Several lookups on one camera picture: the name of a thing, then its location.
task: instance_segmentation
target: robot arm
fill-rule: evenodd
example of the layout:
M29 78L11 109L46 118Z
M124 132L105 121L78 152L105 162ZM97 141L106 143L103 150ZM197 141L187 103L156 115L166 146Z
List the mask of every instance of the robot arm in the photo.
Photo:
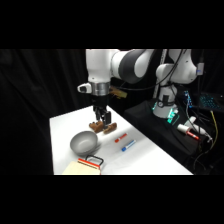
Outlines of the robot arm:
M154 49L119 51L117 49L87 49L86 62L89 83L78 87L81 93L91 94L93 110L97 120L102 119L104 128L111 123L109 104L112 77L130 84L139 82L146 74Z
M109 104L110 81L112 77L135 84L146 74L155 49L135 49L121 52L117 49L86 50L89 83L78 87L78 91L91 94L93 109L97 120L102 119L104 129L111 123L111 113L107 112ZM169 83L189 84L197 77L196 67L191 60L191 49L170 49L169 56L177 63L161 65L157 69L158 80L161 81L160 95L154 114L160 118L168 118L175 104L176 88Z

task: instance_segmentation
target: red object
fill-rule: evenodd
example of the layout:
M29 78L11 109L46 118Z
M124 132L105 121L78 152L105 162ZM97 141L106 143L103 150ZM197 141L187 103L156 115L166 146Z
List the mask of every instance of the red object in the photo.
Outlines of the red object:
M192 134L191 132L187 132L187 135L191 136L192 138L196 139L196 140L200 140L198 136Z
M92 165L92 166L95 166L96 168L98 168L98 169L100 169L100 166L99 165L97 165L97 164L94 164L94 163L91 163L91 162L88 162L88 161L86 161L86 160L83 160L83 159L78 159L78 162L81 162L81 163L86 163L87 165L89 164L89 165Z
M123 139L124 137L126 137L128 134L125 133L123 136L121 136L120 138L116 139L115 142L118 143L121 139Z

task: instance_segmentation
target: wooden block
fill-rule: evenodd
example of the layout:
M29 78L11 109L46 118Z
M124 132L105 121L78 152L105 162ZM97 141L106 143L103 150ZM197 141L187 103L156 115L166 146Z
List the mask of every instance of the wooden block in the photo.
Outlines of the wooden block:
M103 131L103 122L98 121L98 122L93 122L92 124L89 125L90 128L93 129L93 131L97 134Z
M103 133L104 134L109 134L116 129L117 129L117 123L113 123L113 124L109 125L108 128L103 131Z
M62 175L100 175L100 170L79 162L71 162Z

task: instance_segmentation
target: green light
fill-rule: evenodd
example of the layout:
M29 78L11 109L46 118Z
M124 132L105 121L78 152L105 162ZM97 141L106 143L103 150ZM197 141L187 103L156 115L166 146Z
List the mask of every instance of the green light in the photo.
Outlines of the green light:
M173 109L170 110L170 113L168 115L168 118L171 118L171 113L173 112Z
M155 103L155 105L154 105L154 107L152 108L152 110L155 110L155 109L156 109L156 105L157 105L157 103Z

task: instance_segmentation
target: blue object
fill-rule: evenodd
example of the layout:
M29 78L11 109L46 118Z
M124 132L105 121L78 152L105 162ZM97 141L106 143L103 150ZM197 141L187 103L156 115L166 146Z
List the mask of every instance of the blue object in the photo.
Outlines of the blue object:
M129 149L131 146L133 146L136 143L136 140L130 142L126 147L122 149L123 152L125 152L127 149Z

